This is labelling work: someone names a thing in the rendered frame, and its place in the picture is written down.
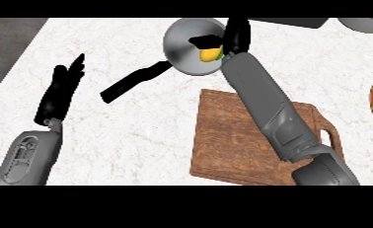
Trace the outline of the dark grey appliance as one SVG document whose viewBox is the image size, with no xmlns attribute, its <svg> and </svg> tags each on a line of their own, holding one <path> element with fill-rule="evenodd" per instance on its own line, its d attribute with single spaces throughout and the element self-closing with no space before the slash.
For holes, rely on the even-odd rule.
<svg viewBox="0 0 373 228">
<path fill-rule="evenodd" d="M 319 29 L 326 23 L 328 18 L 254 18 L 254 21 L 301 28 Z"/>
</svg>

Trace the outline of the brown wooden cutting board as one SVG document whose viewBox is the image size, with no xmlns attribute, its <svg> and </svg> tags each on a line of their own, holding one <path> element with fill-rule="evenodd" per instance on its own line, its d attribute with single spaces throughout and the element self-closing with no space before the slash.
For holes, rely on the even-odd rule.
<svg viewBox="0 0 373 228">
<path fill-rule="evenodd" d="M 189 173 L 239 185 L 292 186 L 292 171 L 311 159 L 280 161 L 233 93 L 201 90 Z"/>
</svg>

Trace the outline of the yellow lemon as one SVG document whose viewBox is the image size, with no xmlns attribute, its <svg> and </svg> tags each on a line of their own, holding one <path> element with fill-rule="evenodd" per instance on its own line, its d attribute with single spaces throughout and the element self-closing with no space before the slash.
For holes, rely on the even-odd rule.
<svg viewBox="0 0 373 228">
<path fill-rule="evenodd" d="M 202 62 L 216 61 L 216 60 L 218 60 L 221 58 L 221 56 L 223 56 L 223 47 L 202 49 L 199 51 L 199 60 Z"/>
</svg>

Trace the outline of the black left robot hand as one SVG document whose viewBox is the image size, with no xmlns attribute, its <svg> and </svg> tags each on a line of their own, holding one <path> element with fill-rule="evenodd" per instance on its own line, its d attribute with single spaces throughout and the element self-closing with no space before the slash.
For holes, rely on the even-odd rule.
<svg viewBox="0 0 373 228">
<path fill-rule="evenodd" d="M 70 67 L 58 65 L 53 72 L 53 80 L 47 91 L 45 92 L 34 122 L 47 126 L 46 120 L 56 118 L 65 119 L 70 108 L 71 98 L 84 76 L 84 54 L 74 60 Z"/>
</svg>

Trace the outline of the grey round bowl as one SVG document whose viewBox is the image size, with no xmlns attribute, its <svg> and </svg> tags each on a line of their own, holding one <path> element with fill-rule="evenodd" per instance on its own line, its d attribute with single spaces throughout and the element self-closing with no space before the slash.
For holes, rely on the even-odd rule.
<svg viewBox="0 0 373 228">
<path fill-rule="evenodd" d="M 373 18 L 339 18 L 341 24 L 363 34 L 373 34 Z"/>
</svg>

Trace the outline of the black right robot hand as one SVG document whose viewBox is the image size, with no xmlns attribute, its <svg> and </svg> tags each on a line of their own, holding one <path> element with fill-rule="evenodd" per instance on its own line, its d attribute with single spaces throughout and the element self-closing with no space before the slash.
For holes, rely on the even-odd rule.
<svg viewBox="0 0 373 228">
<path fill-rule="evenodd" d="M 247 18 L 230 18 L 223 37 L 207 35 L 188 40 L 198 49 L 223 49 L 223 54 L 247 52 L 251 44 L 251 25 Z"/>
</svg>

